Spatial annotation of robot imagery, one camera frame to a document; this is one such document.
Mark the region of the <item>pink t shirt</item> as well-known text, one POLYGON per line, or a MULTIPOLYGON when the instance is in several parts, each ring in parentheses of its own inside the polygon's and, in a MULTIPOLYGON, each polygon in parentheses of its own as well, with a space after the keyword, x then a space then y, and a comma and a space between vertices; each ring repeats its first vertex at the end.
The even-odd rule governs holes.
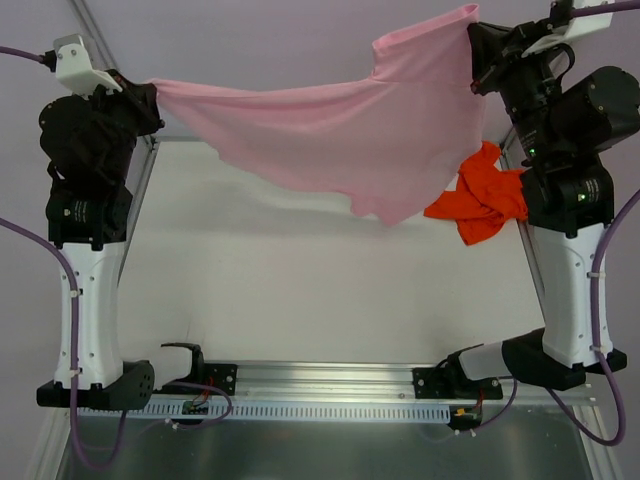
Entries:
POLYGON ((374 41, 364 79, 247 91, 158 79, 158 104, 220 159, 279 187, 347 196, 398 224, 434 203, 482 144, 467 4, 374 41))

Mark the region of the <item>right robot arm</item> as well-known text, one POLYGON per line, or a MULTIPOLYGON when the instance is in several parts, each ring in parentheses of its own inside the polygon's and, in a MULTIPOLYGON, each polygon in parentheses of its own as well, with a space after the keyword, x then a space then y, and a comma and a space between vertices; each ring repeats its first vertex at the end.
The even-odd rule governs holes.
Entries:
POLYGON ((498 93, 524 150, 522 193, 542 280, 544 324, 499 343, 448 356, 433 376, 465 397, 500 377, 565 391, 588 374, 617 372, 626 355, 609 337, 601 305, 614 183, 600 155, 639 129, 638 80, 603 66, 570 88, 552 71, 565 43, 535 51, 542 22, 467 29, 471 89, 498 93))

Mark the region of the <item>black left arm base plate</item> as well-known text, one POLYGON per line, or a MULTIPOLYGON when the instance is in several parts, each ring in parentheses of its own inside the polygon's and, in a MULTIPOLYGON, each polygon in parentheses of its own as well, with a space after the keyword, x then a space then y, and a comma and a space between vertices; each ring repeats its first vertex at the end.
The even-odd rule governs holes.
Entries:
POLYGON ((218 388, 229 396, 235 395, 238 366, 231 363, 205 362, 203 384, 218 388))

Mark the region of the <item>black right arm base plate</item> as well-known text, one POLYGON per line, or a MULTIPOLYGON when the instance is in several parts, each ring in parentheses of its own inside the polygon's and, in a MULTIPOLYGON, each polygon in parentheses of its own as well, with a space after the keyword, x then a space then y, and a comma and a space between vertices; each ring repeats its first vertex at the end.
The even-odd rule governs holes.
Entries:
POLYGON ((459 369, 448 365, 413 368, 412 385, 416 399, 501 400, 503 390, 497 378, 469 380, 459 369))

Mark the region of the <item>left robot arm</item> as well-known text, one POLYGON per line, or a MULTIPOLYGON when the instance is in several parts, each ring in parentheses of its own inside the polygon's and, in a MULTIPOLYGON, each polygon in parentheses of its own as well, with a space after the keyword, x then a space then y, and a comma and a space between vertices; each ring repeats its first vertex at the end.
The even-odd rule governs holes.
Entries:
POLYGON ((194 393, 206 380, 199 346, 164 343, 148 359, 122 358, 117 291, 133 196, 126 177, 137 141, 163 128, 152 84, 111 69, 117 85, 90 88, 49 103, 39 117, 40 146, 52 179, 48 240, 68 262, 62 269, 62 339, 54 377, 40 386, 41 407, 138 410, 173 382, 194 393))

